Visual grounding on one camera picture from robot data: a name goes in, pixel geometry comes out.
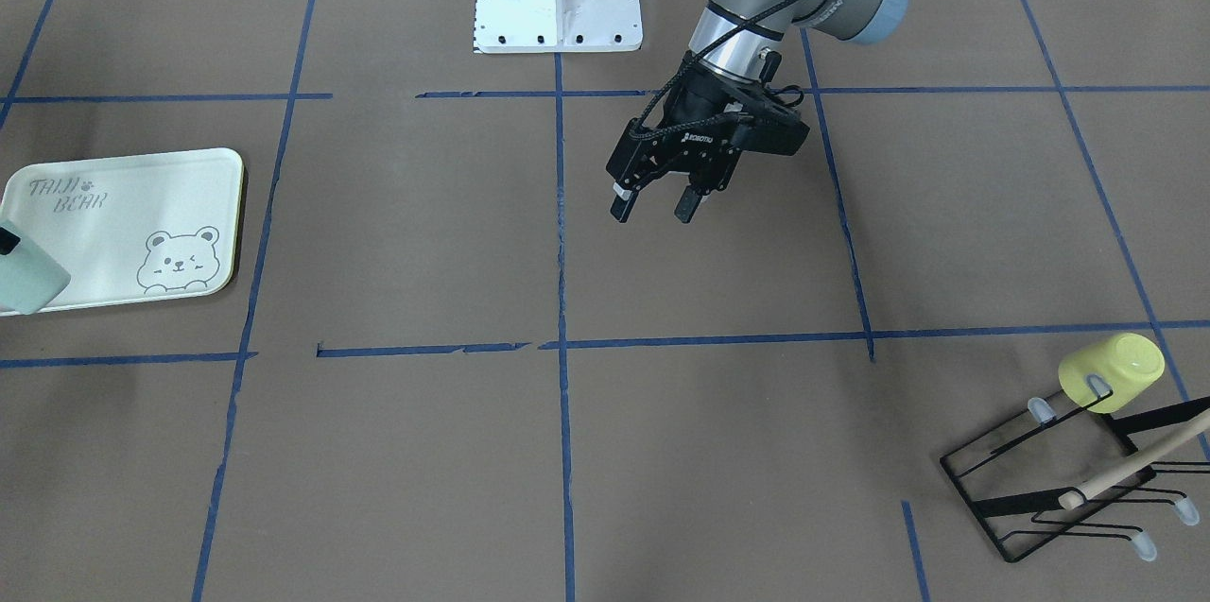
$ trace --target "blue tape line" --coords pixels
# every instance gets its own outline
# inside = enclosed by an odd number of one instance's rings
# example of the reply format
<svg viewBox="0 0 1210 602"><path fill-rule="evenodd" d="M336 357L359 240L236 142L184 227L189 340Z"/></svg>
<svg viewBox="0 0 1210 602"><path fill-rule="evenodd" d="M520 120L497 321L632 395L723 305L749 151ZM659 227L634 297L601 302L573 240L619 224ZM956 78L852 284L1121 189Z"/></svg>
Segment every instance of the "blue tape line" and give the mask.
<svg viewBox="0 0 1210 602"><path fill-rule="evenodd" d="M816 63L811 56L811 42L807 39L807 30L799 29L802 39L802 51L807 57L807 74L811 76L811 95L816 99L816 114L819 116L819 135L824 141L824 157L828 158L828 173L832 180L832 189L836 192L836 210L840 212L840 227L845 235L845 245L848 249L848 266L853 274L853 289L857 293L857 309L862 316L862 330L865 331L865 348L870 353L870 361L876 361L874 354L874 331L870 326L870 312L865 306L865 291L862 288L862 272L857 265L857 249L853 248L853 232L848 226L848 215L845 212L845 195L840 189L840 175L836 172L836 158L831 150L831 137L828 133L828 116L824 114L824 99L819 94L819 80L816 76Z"/></svg>
<svg viewBox="0 0 1210 602"><path fill-rule="evenodd" d="M248 358L257 353L248 353ZM237 352L220 353L148 353L137 357L64 357L64 358L5 358L0 369L56 369L56 366L126 366L132 364L206 364L234 361Z"/></svg>
<svg viewBox="0 0 1210 602"><path fill-rule="evenodd" d="M904 88L820 88L819 93L1058 93L1054 86L981 85L981 86L904 86ZM1067 93L1206 93L1210 85L1081 85L1064 88Z"/></svg>
<svg viewBox="0 0 1210 602"><path fill-rule="evenodd" d="M1142 302L1143 309L1146 309L1147 313L1147 319L1156 334L1156 342L1159 345L1160 352L1164 354L1164 360L1168 361L1168 370L1172 375L1172 381L1176 383L1176 392L1180 394L1181 400L1189 400L1188 389L1185 387L1185 381L1181 378L1180 369L1177 369L1176 360L1172 358L1172 353L1168 347L1168 341L1164 338L1164 331L1160 326L1159 319L1156 318L1156 311L1152 308L1151 297L1147 296L1147 289L1142 284L1141 276L1139 276L1139 270L1130 254L1130 248L1127 244L1125 237L1122 235L1122 227L1118 226L1118 219L1113 213L1113 207L1110 206L1110 197L1105 192L1105 185L1101 184L1101 176L1099 175L1096 166L1093 162L1093 154L1088 150L1088 141L1084 140L1084 132L1082 132L1079 123L1076 120L1076 111L1072 110L1071 99L1067 98L1067 92L1062 86L1062 80L1059 77L1059 70L1055 69L1054 59L1050 57L1050 50L1047 47L1047 42L1042 37L1042 29L1038 27L1037 18L1033 17L1033 11L1030 7L1030 0L1020 0L1020 2L1025 11L1025 17L1028 18L1030 27L1033 29L1033 37L1037 37L1038 47L1042 50L1042 59L1045 60L1047 69L1054 79L1055 88L1059 89L1059 98L1062 99L1064 111L1067 112L1067 121L1071 123L1072 132L1076 133L1076 141L1079 145L1081 155L1084 157L1084 166L1088 167L1089 176L1093 178L1093 185L1096 187L1096 196L1101 198L1101 207L1104 207L1105 215L1110 220L1110 227L1113 228L1113 236L1118 241L1118 248L1122 249L1122 256L1125 259L1127 267L1130 271L1130 278L1134 280L1135 288L1137 289L1139 300ZM1210 461L1210 444L1206 444L1204 438L1202 439L1202 451L1205 452L1206 461Z"/></svg>
<svg viewBox="0 0 1210 602"><path fill-rule="evenodd" d="M1210 328L1210 319L1193 319L1193 322L1160 322L1159 326L1165 330L1185 330L1185 328Z"/></svg>
<svg viewBox="0 0 1210 602"><path fill-rule="evenodd" d="M206 585L206 571L211 561L211 546L214 543L214 528L218 523L219 500L223 497L223 480L226 476L227 458L231 455L231 435L235 433L236 398L243 387L243 372L247 364L248 348L252 342L252 326L257 317L257 301L260 295L260 282L265 273L265 256L269 249L269 235L273 220L273 198L277 196L277 181L282 175L282 160L286 158L286 145L290 137L290 122L294 120L294 102L298 98L299 80L302 76L302 60L306 57L306 41L311 33L311 16L315 13L315 0L307 0L302 16L302 33L299 35L298 54L294 57L294 74L290 79L289 99L286 100L286 116L282 120L282 134L277 141L277 160L273 163L273 179L269 187L265 204L265 219L260 230L260 245L257 249L257 265L252 276L252 291L248 295L248 317L240 338L240 357L235 365L235 377L231 381L231 396L227 400L226 433L223 440L223 459L214 471L214 486L211 488L211 503L206 514L206 531L202 534L202 549L197 557L197 574L194 578L192 602L201 602L202 589Z"/></svg>
<svg viewBox="0 0 1210 602"><path fill-rule="evenodd" d="M42 34L42 25L46 24L46 16L51 12L51 5L54 0L46 0L42 2L42 12L39 13L38 21L34 24L34 33L29 35L29 42L25 44L25 51L21 54L21 64L17 65L17 74L13 76L12 86L8 88L8 94L4 99L4 104L0 104L0 128L4 128L5 120L8 120L8 110L12 110L12 102L17 98L17 89L21 88L21 81L25 77L25 69L29 68L29 59L34 56L34 47L38 46L38 37Z"/></svg>
<svg viewBox="0 0 1210 602"><path fill-rule="evenodd" d="M911 560L916 565L916 584L920 585L921 602L932 602L928 594L928 577L924 575L924 558L920 555L920 538L916 538L916 520L911 516L911 503L900 500L904 510L904 526L908 528L908 543L911 545Z"/></svg>
<svg viewBox="0 0 1210 602"><path fill-rule="evenodd" d="M1064 89L1068 93L1206 93L1210 85L1065 85Z"/></svg>
<svg viewBox="0 0 1210 602"><path fill-rule="evenodd" d="M1064 88L1068 93L1210 93L1210 85L1082 85ZM901 88L819 88L822 94L857 93L1058 93L1045 85L972 85L972 86L901 86ZM611 95L646 95L652 89L565 89L564 98L610 98ZM553 89L536 91L431 91L416 98L553 98Z"/></svg>
<svg viewBox="0 0 1210 602"><path fill-rule="evenodd" d="M332 93L298 93L299 102L328 102ZM165 93L134 95L22 95L18 103L288 102L289 93Z"/></svg>
<svg viewBox="0 0 1210 602"><path fill-rule="evenodd" d="M783 334L739 336L635 336L618 340L567 340L567 348L629 348L629 347L698 347L699 345L782 345L791 342L842 342L865 340L864 331L831 331L831 334ZM540 345L540 351L557 348L559 343Z"/></svg>
<svg viewBox="0 0 1210 602"><path fill-rule="evenodd" d="M575 95L575 98L601 98L603 95L645 95L649 89L537 89L537 91L432 91L419 93L416 98L555 98L555 95Z"/></svg>
<svg viewBox="0 0 1210 602"><path fill-rule="evenodd" d="M1187 322L1160 322L1164 330L1194 330L1210 328L1210 318L1187 319ZM1147 322L1119 323L1051 323L1051 325L1031 326L960 326L960 328L909 328L909 330L871 331L875 340L928 340L946 338L946 336L1012 336L1012 335L1064 335L1097 334L1097 331L1146 331L1154 326ZM633 338L605 340L567 340L567 348L629 348L629 347L698 347L699 345L783 345L794 342L847 342L847 340L865 340L865 331L818 331L818 334L766 334L738 336L633 336ZM479 352L513 352L515 348L529 347L531 343L489 343L489 345L419 345L419 347L371 347L371 348L319 348L316 357L397 357L421 355L421 353L457 353L463 348L479 348ZM541 343L540 352L552 352L559 348L558 340Z"/></svg>
<svg viewBox="0 0 1210 602"><path fill-rule="evenodd" d="M939 88L922 88L922 86L906 86L906 88L819 88L819 93L1055 93L1058 88L1045 88L1045 86L939 86Z"/></svg>
<svg viewBox="0 0 1210 602"><path fill-rule="evenodd" d="M419 345L419 347L368 347L368 348L323 348L315 351L316 358L358 358L358 357L416 357L424 353L491 353L517 352L526 348L528 342L494 342L484 345Z"/></svg>
<svg viewBox="0 0 1210 602"><path fill-rule="evenodd" d="M571 509L571 400L567 383L567 204L563 141L563 54L554 54L555 204L559 224L559 413L563 444L563 572L566 602L576 602L576 529Z"/></svg>
<svg viewBox="0 0 1210 602"><path fill-rule="evenodd" d="M553 91L433 91L416 98L553 98Z"/></svg>
<svg viewBox="0 0 1210 602"><path fill-rule="evenodd" d="M980 326L980 328L921 328L906 331L874 331L878 340L930 338L930 336L1009 336L1096 334L1097 331L1141 331L1153 328L1150 323L1062 323L1051 326Z"/></svg>

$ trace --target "brown floor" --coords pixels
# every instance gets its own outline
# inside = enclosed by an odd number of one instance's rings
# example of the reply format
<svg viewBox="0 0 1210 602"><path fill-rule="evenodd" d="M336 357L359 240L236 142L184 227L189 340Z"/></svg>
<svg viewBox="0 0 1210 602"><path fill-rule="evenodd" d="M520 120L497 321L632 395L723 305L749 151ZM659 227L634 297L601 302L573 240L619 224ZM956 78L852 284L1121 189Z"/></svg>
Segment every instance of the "brown floor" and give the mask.
<svg viewBox="0 0 1210 602"><path fill-rule="evenodd" d="M1008 565L937 459L1112 331L1172 366L1127 412L1210 394L1210 0L788 37L805 149L618 226L622 93L703 5L555 60L472 54L472 0L0 0L0 179L248 172L220 293L0 319L0 600L1204 600L1204 526Z"/></svg>

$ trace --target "cartoon bear print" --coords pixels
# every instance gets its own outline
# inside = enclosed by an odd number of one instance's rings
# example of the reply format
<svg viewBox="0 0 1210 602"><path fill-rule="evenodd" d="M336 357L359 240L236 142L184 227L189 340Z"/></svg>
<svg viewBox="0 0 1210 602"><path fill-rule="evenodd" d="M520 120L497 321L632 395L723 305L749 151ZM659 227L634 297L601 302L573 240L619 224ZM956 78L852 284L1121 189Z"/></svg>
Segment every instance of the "cartoon bear print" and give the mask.
<svg viewBox="0 0 1210 602"><path fill-rule="evenodd" d="M138 274L139 285L146 288L143 295L207 288L219 274L217 241L219 231L215 227L201 227L196 235L155 232L148 236L148 256Z"/></svg>

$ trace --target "wooden handle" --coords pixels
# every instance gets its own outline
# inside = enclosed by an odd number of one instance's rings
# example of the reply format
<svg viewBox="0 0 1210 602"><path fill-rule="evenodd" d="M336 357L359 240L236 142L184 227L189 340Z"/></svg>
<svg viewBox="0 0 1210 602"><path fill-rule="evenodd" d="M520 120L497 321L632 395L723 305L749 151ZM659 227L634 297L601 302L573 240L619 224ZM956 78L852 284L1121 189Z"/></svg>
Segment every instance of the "wooden handle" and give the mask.
<svg viewBox="0 0 1210 602"><path fill-rule="evenodd" d="M1067 493L1060 496L1059 504L1067 510L1079 508L1114 485L1125 481L1131 474L1151 465L1154 461L1159 461L1163 456L1169 455L1175 447L1180 446L1180 444L1189 441L1206 429L1210 429L1210 410L1203 411L1195 418L1185 422L1183 426L1163 435L1163 438L1156 440L1151 446L1133 452L1116 465L1094 474L1093 477L1081 482L1074 491L1067 491Z"/></svg>

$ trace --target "light blue joint cap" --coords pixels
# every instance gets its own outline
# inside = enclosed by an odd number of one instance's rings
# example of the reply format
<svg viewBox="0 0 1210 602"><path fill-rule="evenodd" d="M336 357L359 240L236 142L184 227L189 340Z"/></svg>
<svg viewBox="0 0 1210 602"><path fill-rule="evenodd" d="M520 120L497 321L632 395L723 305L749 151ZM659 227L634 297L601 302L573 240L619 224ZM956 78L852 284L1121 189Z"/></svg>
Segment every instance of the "light blue joint cap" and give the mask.
<svg viewBox="0 0 1210 602"><path fill-rule="evenodd" d="M1045 399L1041 399L1041 396L1033 396L1033 399L1030 399L1028 404L1026 405L1026 409L1028 409L1031 416L1033 416L1033 419L1037 421L1038 424L1043 427L1045 427L1047 424L1050 423L1050 421L1054 421L1055 417L1058 417L1055 410L1051 409L1049 404L1047 404Z"/></svg>
<svg viewBox="0 0 1210 602"><path fill-rule="evenodd" d="M1198 507L1193 504L1193 500L1188 496L1174 503L1172 510L1176 510L1176 516L1181 519L1185 526L1195 527L1202 521Z"/></svg>
<svg viewBox="0 0 1210 602"><path fill-rule="evenodd" d="M903 24L904 16L908 16L908 2L910 0L882 0L869 24L865 24L859 34L853 35L847 41L874 44L891 37L891 33L894 33L895 28Z"/></svg>
<svg viewBox="0 0 1210 602"><path fill-rule="evenodd" d="M1154 562L1159 551L1156 549L1156 542L1151 539L1151 534L1141 531L1130 537L1130 545L1134 546L1135 554L1143 562Z"/></svg>

